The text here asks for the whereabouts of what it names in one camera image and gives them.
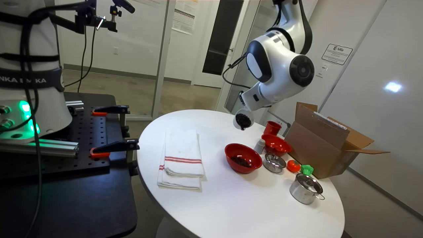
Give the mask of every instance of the folded towel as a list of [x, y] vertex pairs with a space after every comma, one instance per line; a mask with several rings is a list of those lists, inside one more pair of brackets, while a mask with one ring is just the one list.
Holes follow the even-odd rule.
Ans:
[[165, 171], [165, 148], [163, 147], [163, 152], [161, 156], [160, 166], [159, 166], [159, 175], [157, 176], [157, 185], [160, 187], [166, 188], [179, 188], [179, 189], [189, 189], [189, 190], [198, 190], [200, 189], [200, 178], [199, 177], [178, 177], [168, 175]]
[[200, 146], [195, 130], [166, 130], [164, 170], [169, 175], [202, 177]]

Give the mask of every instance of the salt shaker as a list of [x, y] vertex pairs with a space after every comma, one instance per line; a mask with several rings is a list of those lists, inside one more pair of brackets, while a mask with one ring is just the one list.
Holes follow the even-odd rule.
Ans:
[[257, 144], [255, 144], [254, 146], [254, 150], [257, 152], [257, 154], [261, 154], [263, 153], [263, 149], [264, 149], [264, 144], [266, 142], [263, 139], [260, 139]]

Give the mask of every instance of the metal bowl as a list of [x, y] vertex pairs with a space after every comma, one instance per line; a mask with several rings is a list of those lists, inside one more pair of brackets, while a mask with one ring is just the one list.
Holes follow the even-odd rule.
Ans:
[[283, 168], [286, 167], [286, 162], [281, 157], [272, 153], [267, 153], [264, 156], [264, 167], [272, 173], [281, 173]]

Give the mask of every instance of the round white table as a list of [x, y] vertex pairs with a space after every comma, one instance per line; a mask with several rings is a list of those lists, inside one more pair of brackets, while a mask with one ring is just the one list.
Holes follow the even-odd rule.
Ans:
[[[341, 237], [344, 210], [329, 179], [319, 180], [326, 199], [305, 205], [289, 193], [295, 174], [286, 169], [281, 174], [264, 166], [250, 174], [232, 170], [225, 146], [240, 143], [254, 148], [264, 131], [257, 123], [238, 130], [233, 117], [217, 111], [177, 111], [157, 118], [141, 134], [137, 152], [140, 178], [170, 220], [185, 234], [201, 238]], [[166, 128], [197, 130], [206, 174], [200, 191], [157, 186]], [[292, 159], [289, 155], [283, 158]]]

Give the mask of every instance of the pot handle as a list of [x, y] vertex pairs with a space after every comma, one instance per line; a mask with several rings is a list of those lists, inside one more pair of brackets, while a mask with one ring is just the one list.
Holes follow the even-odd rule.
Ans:
[[320, 200], [324, 200], [324, 199], [325, 199], [325, 198], [324, 198], [324, 196], [323, 196], [323, 195], [321, 195], [321, 194], [317, 194], [317, 195], [316, 195], [316, 194], [314, 194], [314, 196], [315, 196], [315, 197], [317, 197], [317, 198], [318, 198], [318, 199], [320, 199]]

